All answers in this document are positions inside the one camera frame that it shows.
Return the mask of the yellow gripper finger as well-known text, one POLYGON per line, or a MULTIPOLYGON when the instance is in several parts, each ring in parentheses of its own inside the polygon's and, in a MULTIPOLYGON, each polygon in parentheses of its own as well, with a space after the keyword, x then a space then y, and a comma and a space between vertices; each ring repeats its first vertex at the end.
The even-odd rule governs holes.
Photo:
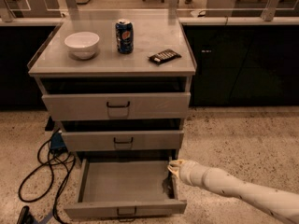
POLYGON ((173 160, 173 161, 169 162, 169 166, 170 167, 180 167, 181 165, 183 165, 186 162, 187 161, 185 161, 185 160, 173 160))
POLYGON ((168 166, 167 169, 172 173, 173 176, 179 178, 179 168, 168 166))

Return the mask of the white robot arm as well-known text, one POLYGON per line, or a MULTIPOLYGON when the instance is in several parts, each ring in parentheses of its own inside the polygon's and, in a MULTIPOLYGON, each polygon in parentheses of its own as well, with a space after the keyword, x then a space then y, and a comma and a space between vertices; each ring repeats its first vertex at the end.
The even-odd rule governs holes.
POLYGON ((168 170, 184 184, 223 197, 237 198, 284 224, 299 224, 299 195, 243 181, 196 161, 170 161, 168 170))

